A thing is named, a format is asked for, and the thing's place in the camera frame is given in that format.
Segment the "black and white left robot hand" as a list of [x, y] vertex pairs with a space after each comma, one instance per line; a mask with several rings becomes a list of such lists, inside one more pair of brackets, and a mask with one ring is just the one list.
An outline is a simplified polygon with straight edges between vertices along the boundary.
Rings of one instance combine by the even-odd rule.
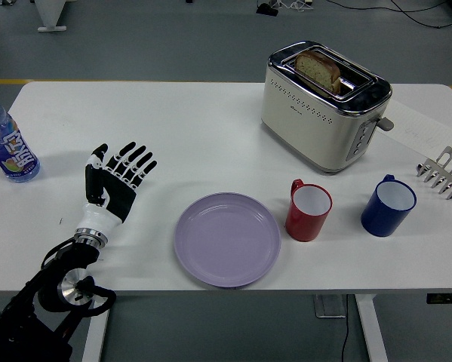
[[145, 177], [157, 165], [153, 153], [135, 142], [128, 143], [104, 161], [108, 145], [97, 147], [85, 165], [84, 216], [77, 229], [109, 235], [125, 222]]

